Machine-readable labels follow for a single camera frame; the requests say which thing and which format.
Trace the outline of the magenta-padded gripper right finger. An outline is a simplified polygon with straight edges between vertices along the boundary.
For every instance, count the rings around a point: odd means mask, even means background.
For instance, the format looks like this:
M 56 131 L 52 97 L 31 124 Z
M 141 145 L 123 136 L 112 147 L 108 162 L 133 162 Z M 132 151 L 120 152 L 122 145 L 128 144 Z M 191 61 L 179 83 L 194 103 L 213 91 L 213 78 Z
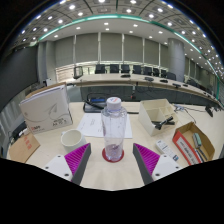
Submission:
M 145 185 L 182 169 L 182 167 L 168 155 L 159 155 L 137 143 L 133 144 L 133 154 Z

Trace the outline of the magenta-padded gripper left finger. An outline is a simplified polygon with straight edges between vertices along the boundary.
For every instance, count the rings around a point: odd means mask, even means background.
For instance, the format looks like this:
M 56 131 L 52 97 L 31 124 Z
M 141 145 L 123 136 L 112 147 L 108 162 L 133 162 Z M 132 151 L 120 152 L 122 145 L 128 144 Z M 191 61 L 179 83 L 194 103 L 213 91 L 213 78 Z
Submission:
M 65 156 L 56 155 L 43 169 L 79 185 L 82 181 L 90 154 L 91 144 L 87 143 Z

